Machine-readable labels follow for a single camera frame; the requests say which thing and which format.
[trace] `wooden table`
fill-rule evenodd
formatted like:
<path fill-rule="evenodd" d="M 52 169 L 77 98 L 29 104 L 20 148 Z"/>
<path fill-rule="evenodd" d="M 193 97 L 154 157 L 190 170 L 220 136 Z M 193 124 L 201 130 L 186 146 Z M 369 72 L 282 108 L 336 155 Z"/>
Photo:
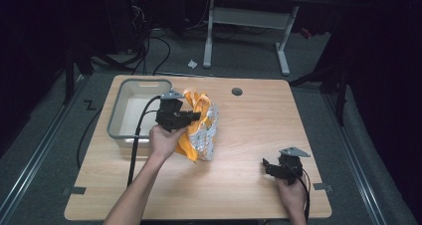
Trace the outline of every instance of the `wooden table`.
<path fill-rule="evenodd" d="M 219 106 L 212 161 L 196 163 L 174 153 L 161 168 L 144 219 L 287 218 L 274 177 L 262 159 L 278 164 L 279 150 L 296 146 L 312 183 L 321 183 L 291 89 L 282 80 L 117 76 L 110 87 L 87 155 L 75 183 L 86 189 L 72 194 L 69 220 L 103 220 L 126 188 L 130 148 L 119 147 L 106 126 L 120 83 L 128 78 L 165 78 L 178 92 L 194 87 Z M 243 91 L 232 95 L 233 88 Z M 136 163 L 135 174 L 144 158 Z M 324 190 L 311 191 L 312 218 L 330 216 Z"/>

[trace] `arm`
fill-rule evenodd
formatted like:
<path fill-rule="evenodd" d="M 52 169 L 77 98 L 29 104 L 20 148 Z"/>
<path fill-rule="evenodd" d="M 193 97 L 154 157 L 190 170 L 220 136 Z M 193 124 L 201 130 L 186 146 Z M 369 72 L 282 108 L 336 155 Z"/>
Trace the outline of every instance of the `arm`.
<path fill-rule="evenodd" d="M 276 182 L 279 186 L 282 203 L 288 211 L 291 223 L 293 225 L 307 224 L 304 212 L 307 193 L 302 184 L 298 179 L 290 186 L 286 179 L 276 178 Z"/>
<path fill-rule="evenodd" d="M 136 224 L 142 219 L 149 193 L 165 160 L 173 153 L 177 140 L 186 128 L 175 132 L 164 130 L 161 125 L 149 132 L 151 154 L 137 176 L 126 188 L 105 219 L 105 224 Z"/>

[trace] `wrist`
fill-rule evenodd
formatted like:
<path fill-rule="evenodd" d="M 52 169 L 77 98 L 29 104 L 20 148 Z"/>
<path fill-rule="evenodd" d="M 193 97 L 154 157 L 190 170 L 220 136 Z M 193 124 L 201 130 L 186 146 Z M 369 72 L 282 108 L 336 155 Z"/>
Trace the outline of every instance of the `wrist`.
<path fill-rule="evenodd" d="M 164 164 L 165 160 L 166 158 L 164 156 L 161 156 L 157 153 L 152 153 L 146 162 L 150 163 L 153 166 L 161 167 L 162 164 Z"/>
<path fill-rule="evenodd" d="M 307 219 L 305 218 L 305 211 L 297 209 L 288 209 L 288 213 L 292 225 L 307 224 Z"/>

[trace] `chip bag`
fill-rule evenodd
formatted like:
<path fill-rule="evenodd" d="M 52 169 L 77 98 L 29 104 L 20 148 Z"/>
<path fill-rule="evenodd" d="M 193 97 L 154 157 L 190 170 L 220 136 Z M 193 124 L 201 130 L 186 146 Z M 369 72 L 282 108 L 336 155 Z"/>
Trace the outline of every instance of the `chip bag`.
<path fill-rule="evenodd" d="M 176 152 L 186 155 L 190 160 L 211 160 L 214 151 L 214 137 L 217 130 L 218 107 L 206 95 L 194 89 L 183 92 L 195 113 L 201 113 L 197 121 L 187 127 L 178 141 Z"/>

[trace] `black cable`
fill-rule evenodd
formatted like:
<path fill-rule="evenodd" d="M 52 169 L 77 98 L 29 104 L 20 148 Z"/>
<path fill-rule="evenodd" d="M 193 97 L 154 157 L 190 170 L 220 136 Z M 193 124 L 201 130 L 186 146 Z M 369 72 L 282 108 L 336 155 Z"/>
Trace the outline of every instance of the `black cable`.
<path fill-rule="evenodd" d="M 91 124 L 94 122 L 94 119 L 96 119 L 96 117 L 99 116 L 99 114 L 102 110 L 103 110 L 103 108 L 100 108 L 99 111 L 94 115 L 94 117 L 91 119 L 90 123 L 85 128 L 84 134 L 81 137 L 80 143 L 78 145 L 78 150 L 77 150 L 77 166 L 78 166 L 78 169 L 81 169 L 81 166 L 82 166 L 81 160 L 80 160 L 82 142 L 84 141 L 84 138 L 87 135 L 88 129 L 91 127 Z"/>
<path fill-rule="evenodd" d="M 151 37 L 151 39 L 159 39 L 159 38 L 164 38 L 165 36 L 167 36 L 168 30 L 166 28 L 153 29 L 152 31 L 158 31 L 158 30 L 162 30 L 162 31 L 164 31 L 164 33 L 162 35 L 159 35 L 159 36 Z"/>
<path fill-rule="evenodd" d="M 130 169 L 129 169 L 129 176 L 127 178 L 127 186 L 130 185 L 131 181 L 133 180 L 133 172 L 134 172 L 134 165 L 136 163 L 136 154 L 137 154 L 137 144 L 139 140 L 140 134 L 140 125 L 142 124 L 143 117 L 147 114 L 148 107 L 155 101 L 160 99 L 161 96 L 155 96 L 146 104 L 145 108 L 143 109 L 142 114 L 140 115 L 139 122 L 137 123 L 136 131 L 133 138 L 133 147 L 132 147 L 132 154 L 130 158 Z"/>
<path fill-rule="evenodd" d="M 167 56 L 165 56 L 164 60 L 163 60 L 160 64 L 158 64 L 158 66 L 156 66 L 156 67 L 155 67 L 155 70 L 154 70 L 154 72 L 152 73 L 152 75 L 153 75 L 153 76 L 155 76 L 155 74 L 156 74 L 156 72 L 158 71 L 159 67 L 161 67 L 161 65 L 162 65 L 165 61 L 167 61 L 168 57 L 170 56 L 170 45 L 169 45 L 167 42 L 165 42 L 164 40 L 162 40 L 162 39 L 157 38 L 156 40 L 159 40 L 159 41 L 161 41 L 161 42 L 163 42 L 163 43 L 165 43 L 165 44 L 167 45 L 167 47 L 168 47 L 168 53 L 167 53 Z"/>
<path fill-rule="evenodd" d="M 261 32 L 253 32 L 253 31 L 250 31 L 250 30 L 242 29 L 242 28 L 239 28 L 238 30 L 239 30 L 239 32 L 242 32 L 242 33 L 254 34 L 254 35 L 261 35 L 261 34 L 271 33 L 273 31 L 276 31 L 275 29 L 271 29 L 271 28 L 262 29 Z"/>
<path fill-rule="evenodd" d="M 142 30 L 140 30 L 140 32 L 138 32 L 139 35 L 136 36 L 136 40 L 135 40 L 136 42 L 135 42 L 134 47 L 137 48 L 138 51 L 133 58 L 120 63 L 120 62 L 117 62 L 116 60 L 112 59 L 108 55 L 103 55 L 101 53 L 91 51 L 92 54 L 94 54 L 95 56 L 100 58 L 102 61 L 104 61 L 104 63 L 101 63 L 101 62 L 99 62 L 99 61 L 97 61 L 93 58 L 91 58 L 91 62 L 93 64 L 96 64 L 96 65 L 101 66 L 101 67 L 113 66 L 113 67 L 116 67 L 116 68 L 123 70 L 123 71 L 132 71 L 132 74 L 134 74 L 135 70 L 127 67 L 127 65 L 135 63 L 138 60 L 141 62 L 142 59 L 146 55 L 146 52 L 144 52 L 144 50 L 143 50 L 144 46 L 143 46 L 142 42 L 145 39 L 145 37 L 149 37 L 149 28 L 150 28 L 150 25 L 152 24 L 152 20 L 147 17 L 147 15 L 149 15 L 149 13 L 150 12 L 145 12 L 145 19 L 144 19 L 144 22 L 142 23 L 142 25 L 140 27 L 143 30 L 143 32 L 142 32 Z"/>
<path fill-rule="evenodd" d="M 118 68 L 122 71 L 131 71 L 131 68 L 128 68 L 126 65 L 116 61 L 115 59 L 109 57 L 108 55 L 105 55 L 103 53 L 98 52 L 97 50 L 83 44 L 80 42 L 74 42 L 76 46 L 80 47 L 81 49 L 83 49 L 86 53 L 88 53 L 89 55 L 94 55 L 98 58 L 100 58 L 101 60 L 105 61 L 106 63 L 110 64 L 111 66 Z"/>
<path fill-rule="evenodd" d="M 148 41 L 147 41 L 148 44 L 146 45 L 146 52 L 149 52 L 149 46 L 151 45 L 149 40 L 150 40 L 150 37 L 148 37 Z M 146 76 L 146 58 L 143 59 L 142 74 L 144 76 Z"/>
<path fill-rule="evenodd" d="M 300 177 L 298 177 L 299 182 L 302 184 L 305 191 L 307 192 L 307 205 L 306 205 L 306 208 L 305 208 L 305 219 L 308 222 L 308 219 L 310 217 L 310 207 L 311 207 L 311 180 L 310 180 L 310 177 L 308 176 L 307 172 L 304 169 L 302 169 L 302 171 L 307 175 L 308 181 L 310 182 L 310 187 L 307 188 L 304 181 Z"/>
<path fill-rule="evenodd" d="M 201 32 L 201 33 L 192 33 L 192 32 L 189 32 L 189 31 L 192 31 L 192 30 L 198 30 L 198 31 L 199 31 L 199 29 L 201 29 L 201 27 L 206 26 L 206 25 L 207 25 L 207 24 L 203 24 L 203 25 L 197 26 L 197 27 L 195 27 L 195 28 L 186 29 L 186 30 L 184 31 L 184 33 L 187 33 L 187 34 L 192 35 L 192 36 L 202 36 L 202 35 L 205 35 L 205 34 L 207 34 L 207 33 L 208 33 L 208 30 L 207 30 L 207 29 L 202 30 L 202 32 Z"/>
<path fill-rule="evenodd" d="M 311 179 L 310 179 L 310 176 L 308 175 L 308 173 L 304 169 L 302 169 L 302 171 L 305 173 L 305 175 L 308 178 L 308 192 L 311 192 Z"/>
<path fill-rule="evenodd" d="M 207 0 L 207 3 L 205 4 L 205 8 L 204 8 L 204 13 L 202 14 L 202 17 L 199 19 L 198 23 L 194 24 L 191 27 L 185 28 L 185 32 L 190 29 L 195 29 L 195 28 L 207 25 L 207 23 L 203 23 L 203 21 L 204 21 L 205 16 L 207 15 L 207 12 L 209 11 L 208 10 L 209 5 L 210 5 L 210 0 Z"/>
<path fill-rule="evenodd" d="M 145 114 L 148 114 L 148 113 L 157 113 L 158 112 L 158 110 L 155 110 L 155 111 L 148 111 L 148 112 L 146 112 Z"/>
<path fill-rule="evenodd" d="M 212 36 L 213 36 L 213 38 L 215 38 L 215 39 L 218 39 L 218 40 L 229 40 L 229 39 L 231 39 L 231 38 L 233 38 L 233 37 L 235 37 L 236 35 L 237 35 L 237 33 L 238 33 L 238 27 L 237 26 L 233 26 L 234 27 L 234 32 L 233 32 L 233 34 L 232 35 L 230 35 L 229 37 L 226 37 L 226 38 L 220 38 L 220 37 L 217 37 L 217 36 L 215 36 L 215 34 L 213 33 L 212 34 Z"/>
<path fill-rule="evenodd" d="M 142 63 L 145 60 L 147 49 L 145 49 L 145 46 L 142 44 L 142 51 L 143 51 L 143 55 L 142 58 L 139 59 L 139 62 L 136 64 L 136 66 L 133 68 L 133 71 L 131 72 L 132 75 L 134 75 L 137 71 L 137 68 L 139 67 L 140 63 Z"/>

